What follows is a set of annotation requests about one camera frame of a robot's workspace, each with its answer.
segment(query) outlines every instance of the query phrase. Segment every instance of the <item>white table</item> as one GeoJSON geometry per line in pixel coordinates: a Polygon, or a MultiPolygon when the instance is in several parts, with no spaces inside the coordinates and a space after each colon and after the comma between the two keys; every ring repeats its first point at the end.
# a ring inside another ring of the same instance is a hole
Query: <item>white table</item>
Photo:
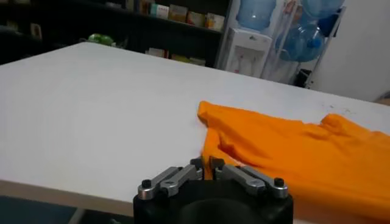
{"type": "Polygon", "coordinates": [[[390,134],[390,107],[82,43],[0,66],[0,194],[131,215],[142,179],[199,156],[201,100],[390,134]]]}

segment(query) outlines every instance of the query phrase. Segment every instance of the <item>box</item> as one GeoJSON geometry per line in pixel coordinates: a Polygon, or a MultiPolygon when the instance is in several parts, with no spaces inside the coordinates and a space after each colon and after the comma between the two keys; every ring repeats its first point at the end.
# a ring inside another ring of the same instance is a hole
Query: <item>box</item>
{"type": "Polygon", "coordinates": [[[201,58],[190,58],[190,63],[199,66],[206,66],[206,60],[201,58]]]}
{"type": "Polygon", "coordinates": [[[181,62],[185,62],[185,63],[191,62],[186,56],[182,56],[182,55],[178,55],[178,54],[172,54],[171,59],[174,61],[181,61],[181,62]]]}
{"type": "Polygon", "coordinates": [[[139,10],[141,14],[148,15],[154,0],[140,0],[139,10]]]}
{"type": "Polygon", "coordinates": [[[206,27],[211,30],[222,31],[225,17],[208,13],[206,16],[206,27]]]}
{"type": "Polygon", "coordinates": [[[151,6],[151,15],[161,19],[168,19],[169,7],[153,3],[151,6]]]}
{"type": "Polygon", "coordinates": [[[134,12],[134,0],[127,0],[126,8],[128,9],[128,11],[134,12]]]}
{"type": "Polygon", "coordinates": [[[194,26],[204,27],[205,15],[189,11],[187,15],[187,23],[194,26]]]}
{"type": "Polygon", "coordinates": [[[163,49],[157,49],[150,47],[148,51],[145,52],[145,54],[153,55],[160,58],[168,58],[169,57],[169,51],[163,50],[163,49]]]}
{"type": "Polygon", "coordinates": [[[168,18],[174,21],[185,23],[187,17],[187,11],[188,9],[186,7],[171,4],[169,6],[168,18]]]}

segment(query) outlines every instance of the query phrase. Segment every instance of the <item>shelf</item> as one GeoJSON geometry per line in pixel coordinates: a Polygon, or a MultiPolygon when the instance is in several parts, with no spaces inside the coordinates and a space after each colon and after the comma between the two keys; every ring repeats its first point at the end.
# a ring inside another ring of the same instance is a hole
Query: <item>shelf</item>
{"type": "Polygon", "coordinates": [[[170,20],[170,19],[157,18],[154,16],[144,15],[144,14],[140,14],[137,12],[131,12],[131,11],[128,11],[128,10],[122,9],[122,8],[109,7],[107,5],[97,3],[97,2],[83,1],[83,0],[67,0],[64,2],[72,2],[73,4],[77,4],[79,6],[84,6],[84,7],[89,7],[90,9],[98,9],[98,10],[106,10],[109,12],[115,12],[115,13],[118,13],[118,14],[123,15],[123,16],[129,16],[129,17],[139,18],[139,19],[149,19],[149,20],[154,20],[154,21],[160,22],[160,23],[172,24],[172,25],[175,25],[178,27],[182,27],[184,29],[196,30],[196,31],[206,32],[206,33],[213,33],[213,34],[218,34],[218,35],[222,34],[221,31],[211,30],[211,29],[208,29],[205,27],[197,27],[197,26],[194,26],[194,25],[191,25],[188,23],[183,23],[183,22],[174,21],[174,20],[170,20]]]}

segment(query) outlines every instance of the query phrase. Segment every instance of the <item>screw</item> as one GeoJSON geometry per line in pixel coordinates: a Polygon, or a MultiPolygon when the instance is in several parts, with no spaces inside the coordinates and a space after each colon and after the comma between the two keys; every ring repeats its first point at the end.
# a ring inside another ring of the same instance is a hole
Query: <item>screw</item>
{"type": "Polygon", "coordinates": [[[152,181],[149,179],[142,181],[142,188],[150,188],[152,186],[152,181]]]}
{"type": "Polygon", "coordinates": [[[285,181],[282,178],[277,177],[274,179],[274,185],[276,187],[283,187],[285,185],[285,181]]]}

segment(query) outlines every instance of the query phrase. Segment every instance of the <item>wrinkled fabric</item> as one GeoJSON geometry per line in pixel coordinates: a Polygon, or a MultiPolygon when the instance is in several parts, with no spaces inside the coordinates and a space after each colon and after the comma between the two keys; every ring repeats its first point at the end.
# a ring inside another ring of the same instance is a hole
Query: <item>wrinkled fabric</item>
{"type": "Polygon", "coordinates": [[[198,117],[205,164],[246,164],[285,179],[293,197],[390,221],[390,136],[336,114],[304,124],[201,102],[198,117]]]}

